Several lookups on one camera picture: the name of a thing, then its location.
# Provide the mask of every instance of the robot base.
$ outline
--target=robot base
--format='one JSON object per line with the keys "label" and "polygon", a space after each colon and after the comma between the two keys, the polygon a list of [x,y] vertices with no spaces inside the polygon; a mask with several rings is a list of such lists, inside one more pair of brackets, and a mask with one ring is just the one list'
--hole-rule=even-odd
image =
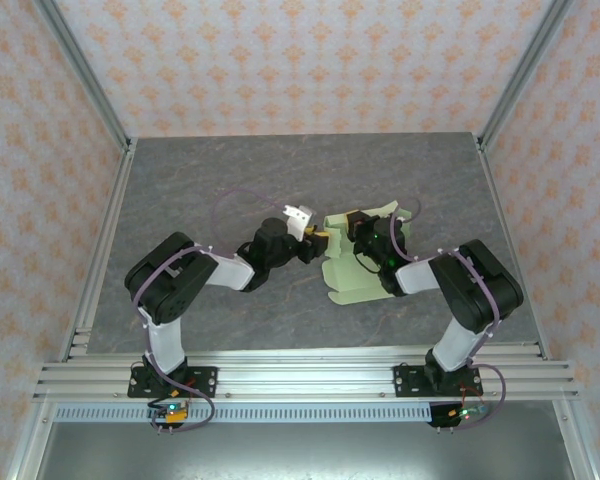
{"label": "robot base", "polygon": [[[170,397],[174,390],[178,390],[164,381],[144,356],[142,360],[143,365],[131,368],[129,389],[127,390],[129,398],[166,398]],[[216,395],[217,367],[190,367],[185,360],[182,365],[169,374],[169,377],[178,383],[199,390],[210,398],[214,398]],[[187,392],[182,390],[179,392],[182,396],[189,396]]]}
{"label": "robot base", "polygon": [[401,364],[393,367],[393,386],[396,397],[475,397],[471,390],[462,392],[460,385],[475,389],[480,395],[482,379],[477,369],[461,368],[445,374],[443,382],[436,389],[425,373],[424,365]]}

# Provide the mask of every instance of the aluminum rail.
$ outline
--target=aluminum rail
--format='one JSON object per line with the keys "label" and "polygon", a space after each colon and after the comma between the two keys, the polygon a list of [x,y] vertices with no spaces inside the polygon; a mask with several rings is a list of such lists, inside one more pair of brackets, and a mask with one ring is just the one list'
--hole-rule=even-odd
{"label": "aluminum rail", "polygon": [[[367,347],[201,352],[189,365],[220,369],[216,402],[383,402],[397,398],[392,367],[421,365],[430,347]],[[129,367],[137,354],[82,355],[42,368],[34,401],[146,402],[126,396]],[[488,345],[476,363],[497,366],[507,382],[507,400],[562,400],[579,396],[569,362],[543,360],[537,345]],[[499,398],[497,376],[481,370],[485,399]],[[448,397],[409,398],[414,402]]]}

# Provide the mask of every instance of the metal floor panel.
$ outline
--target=metal floor panel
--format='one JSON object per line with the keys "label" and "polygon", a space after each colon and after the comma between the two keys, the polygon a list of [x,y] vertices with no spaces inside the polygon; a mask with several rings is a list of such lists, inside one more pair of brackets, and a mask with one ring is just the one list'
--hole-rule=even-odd
{"label": "metal floor panel", "polygon": [[570,480],[550,402],[437,435],[422,423],[54,424],[39,480]]}

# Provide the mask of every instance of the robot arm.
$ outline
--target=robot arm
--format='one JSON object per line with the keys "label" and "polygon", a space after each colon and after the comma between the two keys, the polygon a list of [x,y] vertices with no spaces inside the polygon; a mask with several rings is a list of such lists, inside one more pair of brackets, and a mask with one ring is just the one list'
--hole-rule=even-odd
{"label": "robot arm", "polygon": [[[395,251],[389,218],[355,211],[347,215],[347,220],[354,254],[362,253],[378,265],[380,282],[388,293],[402,296],[424,290],[442,291],[453,316],[442,339],[427,353],[424,373],[437,394],[455,395],[470,357],[484,341],[494,315],[498,315],[497,320],[505,319],[522,304],[520,285],[480,240],[461,245],[454,254],[441,253],[409,262]],[[394,228],[398,245],[404,246],[401,222],[397,221]],[[497,313],[458,255],[481,277]]]}
{"label": "robot arm", "polygon": [[[243,244],[232,258],[202,250],[188,253],[170,265],[151,283],[140,298],[140,312],[147,320],[149,343],[157,367],[182,383],[187,369],[181,341],[181,316],[202,287],[218,285],[251,292],[269,277],[272,268],[298,257],[304,263],[319,257],[327,248],[328,236],[307,228],[313,212],[306,207],[286,206],[287,222],[266,219],[253,241]],[[138,264],[125,278],[131,298],[158,267],[177,252],[199,246],[185,234],[172,234]],[[143,361],[148,368],[149,352]]]}

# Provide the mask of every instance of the yellow connector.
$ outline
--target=yellow connector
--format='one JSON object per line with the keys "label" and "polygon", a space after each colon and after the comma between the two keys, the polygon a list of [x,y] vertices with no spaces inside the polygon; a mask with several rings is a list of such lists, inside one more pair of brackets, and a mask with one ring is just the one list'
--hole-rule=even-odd
{"label": "yellow connector", "polygon": [[182,423],[187,419],[187,411],[179,410],[174,413],[167,414],[167,423]]}

